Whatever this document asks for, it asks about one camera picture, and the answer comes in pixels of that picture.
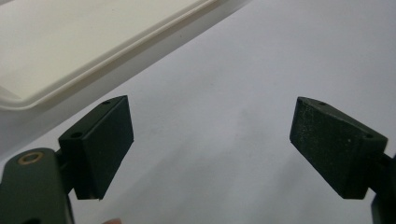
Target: white tray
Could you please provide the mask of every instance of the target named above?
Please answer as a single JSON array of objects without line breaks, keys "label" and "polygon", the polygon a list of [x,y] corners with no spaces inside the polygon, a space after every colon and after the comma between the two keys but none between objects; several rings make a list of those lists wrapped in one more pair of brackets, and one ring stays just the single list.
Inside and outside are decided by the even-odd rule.
[{"label": "white tray", "polygon": [[0,108],[27,109],[216,0],[14,0],[0,6]]}]

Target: bolt hole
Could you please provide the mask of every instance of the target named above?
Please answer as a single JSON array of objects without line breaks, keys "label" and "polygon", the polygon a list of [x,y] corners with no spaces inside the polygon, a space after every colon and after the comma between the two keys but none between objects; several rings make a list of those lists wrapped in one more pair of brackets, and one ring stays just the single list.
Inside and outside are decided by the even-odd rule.
[{"label": "bolt hole", "polygon": [[82,136],[82,133],[73,133],[72,135],[70,135],[72,138],[79,138]]},{"label": "bolt hole", "polygon": [[44,156],[44,153],[42,152],[30,152],[18,159],[18,163],[20,165],[29,165],[31,163],[35,163]]},{"label": "bolt hole", "polygon": [[40,219],[32,218],[32,219],[29,219],[29,220],[23,222],[22,224],[40,224],[40,223],[41,223]]}]

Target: mounting bracket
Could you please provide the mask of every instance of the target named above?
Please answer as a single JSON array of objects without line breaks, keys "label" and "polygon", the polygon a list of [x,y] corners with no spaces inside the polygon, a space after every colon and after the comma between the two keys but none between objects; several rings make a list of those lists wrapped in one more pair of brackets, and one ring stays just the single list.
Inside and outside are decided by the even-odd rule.
[{"label": "mounting bracket", "polygon": [[68,193],[103,199],[134,141],[127,96],[99,104],[59,138],[10,159],[0,185],[1,224],[72,224]]},{"label": "mounting bracket", "polygon": [[384,154],[388,139],[336,108],[299,97],[291,143],[344,199],[375,193],[374,224],[396,223],[396,157]]}]

